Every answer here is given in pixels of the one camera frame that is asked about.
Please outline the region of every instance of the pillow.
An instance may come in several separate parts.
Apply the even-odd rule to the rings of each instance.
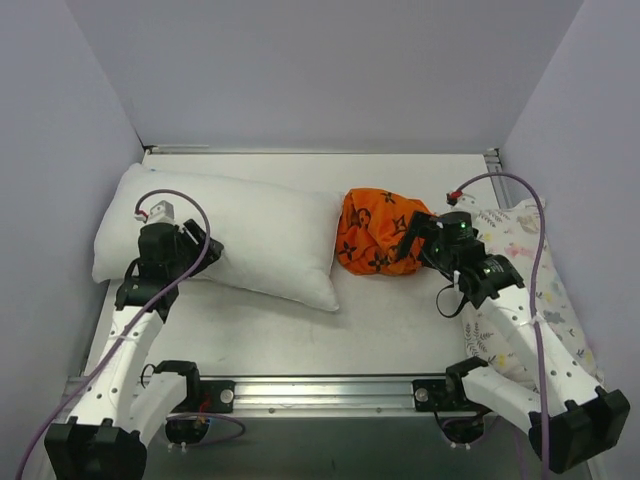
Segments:
[[[338,193],[307,193],[267,183],[213,175],[170,173],[136,164],[118,185],[96,236],[93,279],[119,279],[138,257],[142,223],[133,217],[136,201],[158,188],[193,197],[211,224],[211,236],[224,244],[222,258],[195,278],[214,280],[304,303],[321,310],[338,309],[329,272],[342,209]],[[154,195],[174,205],[175,220],[193,218],[196,209],[174,195]]]
[[[463,195],[462,198],[465,197],[456,209],[468,211],[475,216],[473,225],[478,229],[478,238],[484,242],[487,253],[507,257],[528,287],[540,233],[540,215],[533,199],[524,200],[508,210],[483,210],[477,207],[473,197]],[[546,239],[538,270],[536,297],[538,311],[565,348],[586,372],[602,383],[602,374],[596,367],[584,331],[553,265]],[[509,343],[473,306],[468,305],[463,310],[462,326],[469,356],[481,357],[510,380],[534,388],[532,376],[515,356]]]

